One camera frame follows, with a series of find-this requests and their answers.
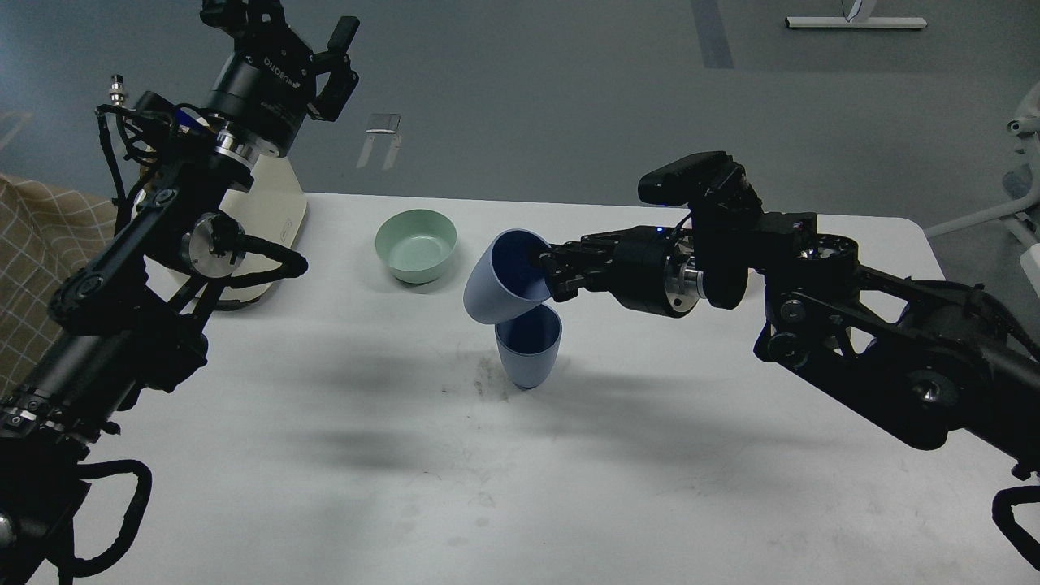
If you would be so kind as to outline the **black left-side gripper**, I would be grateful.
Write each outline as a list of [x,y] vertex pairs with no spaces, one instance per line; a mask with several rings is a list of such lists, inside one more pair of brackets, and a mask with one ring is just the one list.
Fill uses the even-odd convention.
[[[288,25],[280,1],[204,1],[200,16],[233,40],[203,108],[216,131],[260,154],[287,156],[313,98],[312,119],[335,122],[359,85],[356,71],[336,69],[314,97],[314,53]],[[360,25],[357,16],[341,16],[327,56],[348,56]]]

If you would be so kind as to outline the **black left-side robot arm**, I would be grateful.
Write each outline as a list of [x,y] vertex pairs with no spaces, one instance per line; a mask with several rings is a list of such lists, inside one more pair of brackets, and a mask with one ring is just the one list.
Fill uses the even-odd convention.
[[153,475],[137,460],[88,462],[116,436],[118,411],[145,388],[171,392],[207,362],[204,328],[223,290],[297,278],[307,260],[250,236],[220,210],[252,188],[261,156],[283,157],[305,118],[334,122],[357,88],[343,15],[322,52],[279,1],[205,1],[201,21],[234,41],[201,106],[148,92],[127,106],[123,78],[94,111],[114,178],[114,240],[51,297],[62,329],[2,400],[2,581],[50,563],[62,584],[104,573],[132,546]]

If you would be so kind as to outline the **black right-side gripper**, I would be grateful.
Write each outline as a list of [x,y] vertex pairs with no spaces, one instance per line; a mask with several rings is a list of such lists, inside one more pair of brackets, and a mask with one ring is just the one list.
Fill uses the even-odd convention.
[[701,271],[690,237],[683,231],[675,236],[671,228],[636,226],[549,244],[536,252],[536,266],[550,271],[546,284],[557,303],[584,288],[609,292],[628,310],[678,319],[701,300]]

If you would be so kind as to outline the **black right-side robot arm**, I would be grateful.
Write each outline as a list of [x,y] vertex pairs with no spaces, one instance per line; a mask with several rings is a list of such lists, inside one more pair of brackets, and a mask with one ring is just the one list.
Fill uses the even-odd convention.
[[1021,481],[993,497],[1004,537],[1029,564],[1038,541],[1014,509],[1038,502],[1038,344],[981,284],[896,277],[862,264],[857,241],[821,233],[814,212],[766,212],[743,164],[688,155],[640,178],[639,199],[684,206],[670,227],[636,226],[525,253],[553,300],[609,292],[628,310],[683,317],[700,301],[734,310],[764,277],[753,352],[915,449],[965,429],[1014,460]]

